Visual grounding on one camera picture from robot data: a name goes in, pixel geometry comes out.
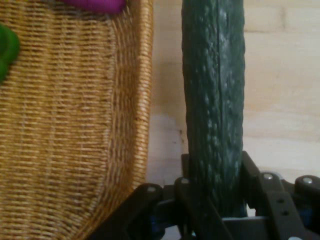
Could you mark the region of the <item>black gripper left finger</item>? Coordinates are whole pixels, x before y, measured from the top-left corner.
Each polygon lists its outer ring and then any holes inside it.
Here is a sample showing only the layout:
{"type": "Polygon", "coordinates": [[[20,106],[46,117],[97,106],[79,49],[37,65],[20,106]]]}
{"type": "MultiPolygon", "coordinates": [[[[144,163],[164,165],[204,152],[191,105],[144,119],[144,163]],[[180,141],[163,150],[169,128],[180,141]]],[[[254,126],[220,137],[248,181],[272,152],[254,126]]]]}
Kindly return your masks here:
{"type": "Polygon", "coordinates": [[[190,177],[190,158],[181,155],[182,177],[172,185],[138,186],[89,236],[89,240],[160,240],[176,226],[182,240],[231,240],[211,201],[190,177]]]}

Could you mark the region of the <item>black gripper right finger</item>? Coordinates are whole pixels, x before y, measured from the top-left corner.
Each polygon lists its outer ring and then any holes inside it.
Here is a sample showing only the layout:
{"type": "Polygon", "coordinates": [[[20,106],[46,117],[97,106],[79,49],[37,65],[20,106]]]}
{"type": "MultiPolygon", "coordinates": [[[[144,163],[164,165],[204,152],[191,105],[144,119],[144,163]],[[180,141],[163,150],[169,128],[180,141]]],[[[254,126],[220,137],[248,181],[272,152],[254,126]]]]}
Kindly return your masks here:
{"type": "Polygon", "coordinates": [[[239,227],[242,240],[318,240],[320,238],[320,179],[298,177],[290,183],[274,172],[262,172],[242,152],[241,187],[255,217],[239,227]]]}

